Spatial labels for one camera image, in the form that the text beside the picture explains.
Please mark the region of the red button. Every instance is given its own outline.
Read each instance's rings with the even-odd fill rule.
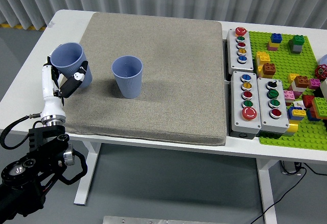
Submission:
[[[251,100],[252,99],[252,93],[250,91],[244,91],[242,93],[242,98],[244,100]]]
[[[243,27],[238,27],[235,29],[235,33],[238,35],[238,36],[243,36],[246,34],[246,29],[243,28]]]
[[[238,44],[236,45],[237,49],[244,49],[245,46],[246,46],[246,44],[245,44],[245,43],[242,43],[242,42],[240,42],[240,43],[238,43]]]
[[[242,116],[246,120],[252,120],[256,118],[256,110],[253,107],[245,107],[242,109]]]
[[[269,114],[272,118],[279,119],[282,115],[282,112],[279,109],[274,108],[274,109],[270,110]]]

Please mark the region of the ribbed plastic cup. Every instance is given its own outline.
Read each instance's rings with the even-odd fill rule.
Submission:
[[[111,71],[125,98],[133,99],[140,95],[143,63],[139,58],[134,56],[119,57],[113,62]]]
[[[61,44],[50,56],[51,64],[54,65],[67,79],[81,67],[83,61],[87,61],[83,47],[79,43]],[[92,82],[92,74],[89,65],[80,88],[89,86]]]

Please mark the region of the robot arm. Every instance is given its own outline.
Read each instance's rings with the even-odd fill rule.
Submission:
[[[87,165],[84,156],[68,143],[69,136],[63,126],[66,114],[62,109],[63,99],[72,95],[81,85],[86,70],[87,61],[84,61],[79,70],[59,88],[59,72],[51,65],[48,57],[48,62],[42,68],[43,111],[25,116],[2,131],[0,144],[3,148],[15,149],[29,138],[30,151],[18,161],[9,164],[1,173],[0,223],[13,219],[17,213],[27,216],[42,209],[45,195],[58,180],[70,185],[86,175]],[[28,118],[38,117],[41,117],[43,127],[33,126],[23,141],[16,146],[5,144],[6,136],[15,125]],[[67,180],[62,174],[67,166],[74,165],[75,156],[81,161],[82,171],[71,180]],[[53,175],[51,179],[42,185],[41,182],[51,175]]]

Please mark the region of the metal plate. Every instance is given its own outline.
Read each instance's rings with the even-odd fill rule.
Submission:
[[[103,224],[222,224],[222,223],[105,216],[103,218]]]

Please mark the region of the lego baseplate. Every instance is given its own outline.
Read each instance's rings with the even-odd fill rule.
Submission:
[[[256,52],[266,52],[270,56],[271,63],[276,66],[274,79],[282,80],[283,88],[286,90],[290,83],[287,80],[289,73],[298,73],[302,76],[307,76],[308,79],[315,78],[314,70],[317,67],[317,61],[311,49],[309,40],[305,36],[305,43],[301,54],[290,54],[288,48],[288,40],[293,38],[293,35],[282,34],[283,41],[277,51],[268,51],[267,43],[271,33],[249,32],[252,59]],[[313,90],[306,89],[303,94],[313,95]],[[298,131],[293,136],[282,136],[279,139],[269,137],[260,137],[261,144],[297,147],[313,150],[327,151],[327,131],[322,121],[308,121],[305,117],[299,124]]]

